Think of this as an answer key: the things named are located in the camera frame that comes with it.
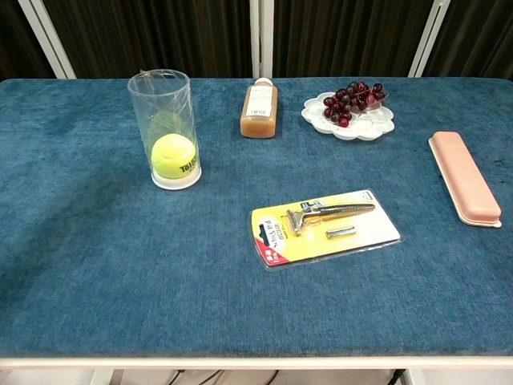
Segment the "white frame post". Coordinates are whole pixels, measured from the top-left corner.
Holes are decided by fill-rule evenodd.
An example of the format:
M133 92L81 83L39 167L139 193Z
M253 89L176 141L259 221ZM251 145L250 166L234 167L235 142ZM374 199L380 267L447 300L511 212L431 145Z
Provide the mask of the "white frame post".
M410 65L410 78L422 77L451 0L433 0L422 36Z
M17 0L57 79L76 79L43 0Z
M249 0L253 78L273 77L274 0Z

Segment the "blue velvet table cloth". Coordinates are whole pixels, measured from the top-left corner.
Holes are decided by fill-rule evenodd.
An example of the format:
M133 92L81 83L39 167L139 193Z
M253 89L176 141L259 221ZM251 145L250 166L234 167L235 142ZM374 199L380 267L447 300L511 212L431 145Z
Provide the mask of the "blue velvet table cloth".
M194 79L203 173L151 181L124 79L0 82L0 358L513 355L513 81L390 78L394 130L322 135L278 79L271 140L248 81ZM457 132L501 208L463 223L428 144ZM367 188L402 240L268 270L252 210Z

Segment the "yellow tennis ball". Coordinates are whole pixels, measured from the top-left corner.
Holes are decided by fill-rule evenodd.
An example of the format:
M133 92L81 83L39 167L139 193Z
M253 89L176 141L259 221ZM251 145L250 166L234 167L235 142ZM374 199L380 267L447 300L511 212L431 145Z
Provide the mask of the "yellow tennis ball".
M164 178L186 177L196 166L196 146L189 138L179 134L162 136L152 147L151 165Z

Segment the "amber liquid bottle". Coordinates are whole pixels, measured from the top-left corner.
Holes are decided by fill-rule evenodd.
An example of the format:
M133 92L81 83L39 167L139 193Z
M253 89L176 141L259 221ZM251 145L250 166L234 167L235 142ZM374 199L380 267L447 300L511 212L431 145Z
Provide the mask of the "amber liquid bottle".
M276 134L277 87L259 78L248 87L240 117L240 134L250 139L270 139Z

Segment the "clear plastic tube container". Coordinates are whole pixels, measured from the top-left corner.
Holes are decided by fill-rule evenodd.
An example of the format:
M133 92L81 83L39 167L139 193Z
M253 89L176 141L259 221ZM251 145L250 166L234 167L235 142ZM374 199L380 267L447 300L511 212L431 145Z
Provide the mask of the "clear plastic tube container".
M166 190L194 185L200 179L202 169L189 77L170 69L142 70L128 80L127 89L154 184ZM172 133L189 138L196 146L196 166L188 176L180 179L164 178L151 165L154 143Z

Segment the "white flower-shaped plate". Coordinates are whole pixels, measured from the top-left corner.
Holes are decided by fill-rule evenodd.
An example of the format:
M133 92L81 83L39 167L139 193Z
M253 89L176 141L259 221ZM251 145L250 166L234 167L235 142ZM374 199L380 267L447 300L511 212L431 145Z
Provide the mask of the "white flower-shaped plate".
M364 112L352 111L352 119L348 127L340 127L323 115L325 110L323 101L330 96L334 96L334 93L323 92L304 102L301 115L317 132L334 135L340 140L376 140L381 135L394 130L394 113L382 103Z

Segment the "dark red grape bunch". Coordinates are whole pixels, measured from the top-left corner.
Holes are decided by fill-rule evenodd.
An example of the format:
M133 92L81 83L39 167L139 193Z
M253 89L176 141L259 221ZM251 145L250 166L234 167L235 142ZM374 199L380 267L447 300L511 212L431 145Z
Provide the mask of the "dark red grape bunch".
M323 99L322 116L338 127L348 128L356 115L378 106L388 95L381 83L370 86L364 81L352 82Z

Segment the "pink rectangular plastic case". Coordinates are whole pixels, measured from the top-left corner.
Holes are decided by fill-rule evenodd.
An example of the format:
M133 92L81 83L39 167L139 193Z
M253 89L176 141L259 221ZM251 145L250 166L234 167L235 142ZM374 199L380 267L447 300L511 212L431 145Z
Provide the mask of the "pink rectangular plastic case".
M467 225L501 227L501 208L462 137L436 132L428 144L459 219Z

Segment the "razor blister pack card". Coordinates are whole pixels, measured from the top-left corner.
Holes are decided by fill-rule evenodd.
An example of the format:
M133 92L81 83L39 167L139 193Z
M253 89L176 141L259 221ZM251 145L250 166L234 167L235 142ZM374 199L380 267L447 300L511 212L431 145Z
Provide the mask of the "razor blister pack card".
M402 240L369 189L254 209L250 219L256 251L269 270L377 249Z

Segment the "white table frame edge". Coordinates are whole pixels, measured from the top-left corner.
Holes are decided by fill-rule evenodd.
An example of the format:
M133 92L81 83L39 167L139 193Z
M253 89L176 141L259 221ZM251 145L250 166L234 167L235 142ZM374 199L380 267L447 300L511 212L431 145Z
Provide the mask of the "white table frame edge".
M368 356L299 358L7 358L0 370L17 369L513 369L513 356Z

